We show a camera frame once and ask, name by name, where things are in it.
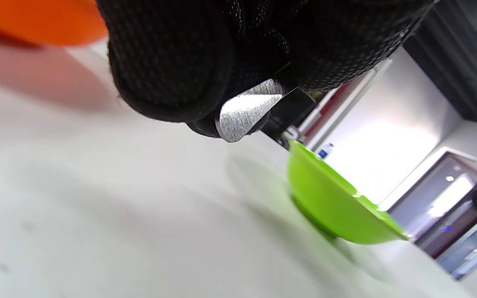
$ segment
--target orange object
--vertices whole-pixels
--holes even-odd
[[[0,0],[0,33],[51,46],[86,45],[108,35],[94,0]]]

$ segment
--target ceiling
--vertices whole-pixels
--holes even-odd
[[[442,0],[405,49],[463,118],[477,122],[477,0]]]

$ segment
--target bowl rim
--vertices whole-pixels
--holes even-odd
[[[373,218],[378,219],[379,222],[381,222],[382,225],[386,226],[390,231],[392,231],[396,236],[398,236],[402,240],[409,240],[409,236],[406,235],[406,231],[395,222],[395,219],[393,219],[390,215],[385,213],[384,211],[378,210],[378,208],[371,208],[368,204],[365,204],[363,200],[367,200],[371,204],[373,204],[366,196],[360,194],[360,192],[354,188],[354,186],[347,181],[342,175],[340,175],[337,171],[335,171],[331,166],[326,164],[324,160],[319,158],[314,152],[312,152],[310,149],[305,147],[303,144],[299,143],[298,141],[291,140],[290,141],[290,154],[292,154],[293,150],[299,150],[301,153],[305,153],[306,156],[309,156],[310,159],[308,159],[310,162],[309,164],[313,164],[318,170],[321,172],[326,173],[327,175],[330,175],[330,172],[335,174],[335,176],[339,179],[333,179],[339,187],[341,187],[344,191],[348,193],[348,195],[352,198],[354,198],[354,201],[358,202],[358,205],[364,207],[373,215]]]

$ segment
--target white table surface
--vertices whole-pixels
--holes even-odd
[[[115,96],[90,51],[0,45],[0,298],[470,297],[411,243],[326,240],[263,134],[227,144]]]

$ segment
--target green bowl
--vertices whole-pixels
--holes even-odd
[[[290,143],[288,177],[294,202],[320,231],[361,245],[408,239],[388,213],[301,143]]]

